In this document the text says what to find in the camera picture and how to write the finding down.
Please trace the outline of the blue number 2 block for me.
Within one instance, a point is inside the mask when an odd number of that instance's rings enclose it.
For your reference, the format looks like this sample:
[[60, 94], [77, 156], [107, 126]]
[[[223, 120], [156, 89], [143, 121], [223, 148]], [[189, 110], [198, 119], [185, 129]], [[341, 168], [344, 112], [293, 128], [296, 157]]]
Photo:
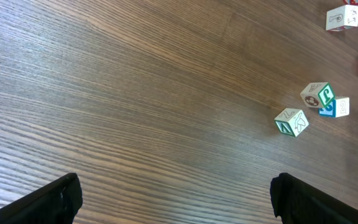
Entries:
[[320, 116], [339, 118], [350, 114], [350, 99], [347, 96], [336, 96], [326, 107], [318, 111]]

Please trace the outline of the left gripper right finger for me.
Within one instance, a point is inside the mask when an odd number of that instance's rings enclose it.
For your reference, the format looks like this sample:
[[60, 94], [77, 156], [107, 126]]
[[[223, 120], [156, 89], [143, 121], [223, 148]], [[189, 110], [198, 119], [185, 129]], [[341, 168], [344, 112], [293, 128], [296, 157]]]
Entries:
[[283, 224], [358, 224], [358, 210], [288, 174], [270, 183], [275, 217]]

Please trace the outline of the green edged picture block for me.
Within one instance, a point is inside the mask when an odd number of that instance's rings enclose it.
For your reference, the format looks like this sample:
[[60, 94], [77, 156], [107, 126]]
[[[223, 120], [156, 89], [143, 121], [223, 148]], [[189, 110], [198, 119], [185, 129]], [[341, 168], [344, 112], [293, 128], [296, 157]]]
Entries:
[[282, 134], [293, 137], [297, 137], [309, 126], [304, 112], [294, 108], [285, 108], [274, 121]]

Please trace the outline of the green J block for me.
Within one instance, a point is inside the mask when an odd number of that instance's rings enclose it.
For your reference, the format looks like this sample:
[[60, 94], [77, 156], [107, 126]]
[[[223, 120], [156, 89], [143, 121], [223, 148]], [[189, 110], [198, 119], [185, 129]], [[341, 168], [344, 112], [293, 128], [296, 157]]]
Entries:
[[329, 82], [315, 82], [309, 83], [300, 96], [307, 107], [327, 108], [336, 95]]

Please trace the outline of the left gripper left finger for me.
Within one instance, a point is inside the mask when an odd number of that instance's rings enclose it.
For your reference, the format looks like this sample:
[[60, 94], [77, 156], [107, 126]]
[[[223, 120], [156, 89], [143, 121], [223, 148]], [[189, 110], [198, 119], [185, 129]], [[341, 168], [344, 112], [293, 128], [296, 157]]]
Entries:
[[72, 223], [82, 204], [79, 178], [68, 173], [0, 208], [0, 224]]

